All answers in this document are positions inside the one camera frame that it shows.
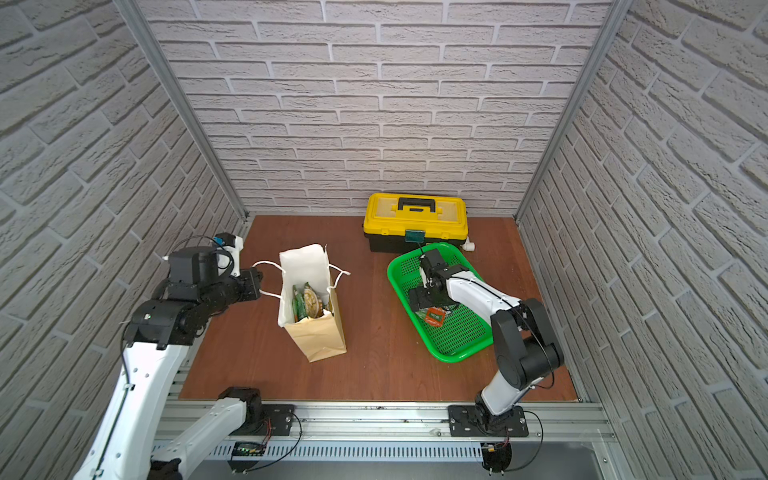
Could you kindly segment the red small condiment packet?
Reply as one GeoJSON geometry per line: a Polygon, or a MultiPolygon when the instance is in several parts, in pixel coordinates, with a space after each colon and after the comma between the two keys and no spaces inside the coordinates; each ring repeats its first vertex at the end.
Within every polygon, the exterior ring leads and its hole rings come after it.
{"type": "Polygon", "coordinates": [[[440,328],[445,322],[447,312],[438,307],[430,307],[425,312],[424,321],[435,328],[440,328]]]}

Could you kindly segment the green pizza picture packet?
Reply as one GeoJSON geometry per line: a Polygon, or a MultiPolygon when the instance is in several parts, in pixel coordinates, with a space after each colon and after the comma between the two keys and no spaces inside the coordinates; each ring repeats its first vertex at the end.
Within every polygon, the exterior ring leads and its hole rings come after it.
{"type": "Polygon", "coordinates": [[[294,285],[292,287],[292,308],[294,313],[294,322],[298,323],[307,317],[306,303],[303,296],[303,289],[294,285]]]}

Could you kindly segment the brown paper bag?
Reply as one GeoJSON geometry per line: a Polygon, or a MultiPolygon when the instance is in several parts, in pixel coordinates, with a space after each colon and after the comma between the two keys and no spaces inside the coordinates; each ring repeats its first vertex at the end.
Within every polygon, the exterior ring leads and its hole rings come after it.
{"type": "Polygon", "coordinates": [[[319,244],[283,251],[277,263],[262,260],[254,264],[261,265],[281,273],[281,292],[267,295],[280,300],[278,326],[306,359],[317,362],[345,354],[337,287],[350,273],[332,264],[326,248],[319,244]]]}

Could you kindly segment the yellow green condiment packet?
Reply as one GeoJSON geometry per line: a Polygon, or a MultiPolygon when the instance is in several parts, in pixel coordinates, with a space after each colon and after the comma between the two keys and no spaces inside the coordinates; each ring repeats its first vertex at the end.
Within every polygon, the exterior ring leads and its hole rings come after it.
{"type": "Polygon", "coordinates": [[[312,288],[309,282],[306,282],[303,289],[303,296],[306,303],[306,318],[320,318],[324,315],[324,303],[318,293],[312,288]]]}

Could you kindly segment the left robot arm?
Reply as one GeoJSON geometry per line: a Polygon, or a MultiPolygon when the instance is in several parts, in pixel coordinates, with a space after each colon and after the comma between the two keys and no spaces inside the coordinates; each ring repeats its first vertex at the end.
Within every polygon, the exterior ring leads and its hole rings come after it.
{"type": "Polygon", "coordinates": [[[153,448],[173,380],[209,320],[260,297],[262,275],[240,267],[242,248],[242,238],[218,233],[207,246],[167,255],[168,277],[123,330],[120,376],[76,478],[184,479],[227,436],[263,425],[259,391],[229,387],[166,447],[153,448]]]}

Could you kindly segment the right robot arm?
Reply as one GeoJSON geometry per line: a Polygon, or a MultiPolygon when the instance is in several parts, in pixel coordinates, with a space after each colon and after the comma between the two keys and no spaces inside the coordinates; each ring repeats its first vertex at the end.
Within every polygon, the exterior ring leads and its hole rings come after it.
{"type": "Polygon", "coordinates": [[[446,263],[435,249],[419,257],[422,284],[408,293],[409,306],[425,314],[432,327],[443,326],[457,307],[465,307],[492,332],[497,372],[475,404],[451,406],[453,436],[508,437],[527,434],[522,398],[546,377],[554,377],[564,353],[543,304],[520,300],[480,280],[467,267],[446,263]]]}

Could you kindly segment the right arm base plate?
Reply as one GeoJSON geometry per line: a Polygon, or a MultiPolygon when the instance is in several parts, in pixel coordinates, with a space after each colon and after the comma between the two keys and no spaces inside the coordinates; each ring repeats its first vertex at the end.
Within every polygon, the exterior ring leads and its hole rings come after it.
{"type": "Polygon", "coordinates": [[[452,437],[523,438],[529,435],[523,408],[492,415],[483,405],[449,405],[448,424],[452,437]]]}

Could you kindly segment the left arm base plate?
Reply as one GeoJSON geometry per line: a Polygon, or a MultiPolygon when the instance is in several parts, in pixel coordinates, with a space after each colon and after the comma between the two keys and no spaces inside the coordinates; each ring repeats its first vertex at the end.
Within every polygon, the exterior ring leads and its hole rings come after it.
{"type": "Polygon", "coordinates": [[[294,413],[293,404],[247,404],[245,421],[231,436],[289,436],[294,413]]]}

